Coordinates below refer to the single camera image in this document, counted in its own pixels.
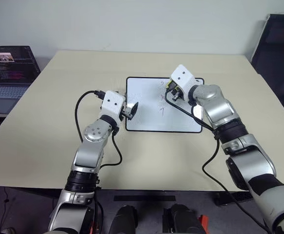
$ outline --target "table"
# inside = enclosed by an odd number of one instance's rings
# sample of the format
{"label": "table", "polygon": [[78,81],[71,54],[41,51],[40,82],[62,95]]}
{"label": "table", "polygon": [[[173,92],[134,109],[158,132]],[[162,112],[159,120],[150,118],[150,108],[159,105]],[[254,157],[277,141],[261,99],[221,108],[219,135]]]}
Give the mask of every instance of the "table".
{"label": "table", "polygon": [[[124,94],[128,76],[168,77],[183,64],[206,84],[217,84],[250,133],[273,160],[284,183],[284,108],[244,56],[59,51],[0,126],[0,186],[63,188],[80,140],[76,101],[87,90]],[[101,101],[80,104],[81,129],[98,117]],[[215,150],[207,130],[200,134],[128,132],[115,140],[123,163],[105,167],[105,189],[222,190],[201,166]],[[111,139],[103,163],[119,160]],[[238,191],[222,151],[207,167],[229,190]]]}

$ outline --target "gray carpet floor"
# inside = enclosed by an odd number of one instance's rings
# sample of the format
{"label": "gray carpet floor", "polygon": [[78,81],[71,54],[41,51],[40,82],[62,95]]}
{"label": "gray carpet floor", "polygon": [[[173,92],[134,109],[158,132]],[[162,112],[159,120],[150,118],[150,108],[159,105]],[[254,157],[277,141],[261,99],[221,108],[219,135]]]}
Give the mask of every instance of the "gray carpet floor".
{"label": "gray carpet floor", "polygon": [[[14,227],[18,234],[42,234],[47,231],[52,213],[53,199],[6,188],[9,200],[3,227]],[[115,195],[174,195],[176,201],[114,201]],[[0,219],[3,214],[5,194],[0,187]],[[184,204],[209,217],[210,234],[264,234],[249,217],[236,205],[216,206],[209,192],[163,192],[163,191],[98,191],[98,201],[104,208],[103,234],[107,234],[117,210],[123,205],[132,205],[138,211],[137,234],[159,234],[162,232],[163,208],[173,204]],[[253,201],[242,203],[258,220],[262,221],[259,210]]]}

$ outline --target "silver robot arm segment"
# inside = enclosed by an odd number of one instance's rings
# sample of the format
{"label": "silver robot arm segment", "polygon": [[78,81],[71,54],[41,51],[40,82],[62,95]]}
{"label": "silver robot arm segment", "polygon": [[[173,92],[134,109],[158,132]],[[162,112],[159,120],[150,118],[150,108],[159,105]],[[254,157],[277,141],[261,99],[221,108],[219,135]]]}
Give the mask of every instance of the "silver robot arm segment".
{"label": "silver robot arm segment", "polygon": [[124,105],[125,97],[113,91],[94,93],[103,100],[99,119],[83,132],[83,142],[77,149],[66,186],[53,211],[48,228],[50,234],[79,234],[82,230],[90,230],[92,213],[89,204],[94,199],[99,183],[103,149],[110,134],[118,132],[123,118],[132,119],[138,107],[136,103],[132,109],[127,109]]}
{"label": "silver robot arm segment", "polygon": [[268,155],[249,134],[232,104],[217,85],[197,85],[194,76],[183,66],[171,75],[167,90],[190,105],[204,108],[215,138],[229,158],[227,167],[236,186],[248,190],[261,210],[268,228],[284,234],[284,184]]}

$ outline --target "laptop screen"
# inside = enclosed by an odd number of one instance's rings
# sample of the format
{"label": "laptop screen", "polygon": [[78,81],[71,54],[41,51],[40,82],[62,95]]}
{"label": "laptop screen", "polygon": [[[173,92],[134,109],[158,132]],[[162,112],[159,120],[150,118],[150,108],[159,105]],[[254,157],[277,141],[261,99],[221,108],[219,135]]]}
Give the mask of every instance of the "laptop screen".
{"label": "laptop screen", "polygon": [[0,46],[0,84],[30,84],[39,73],[29,46]]}

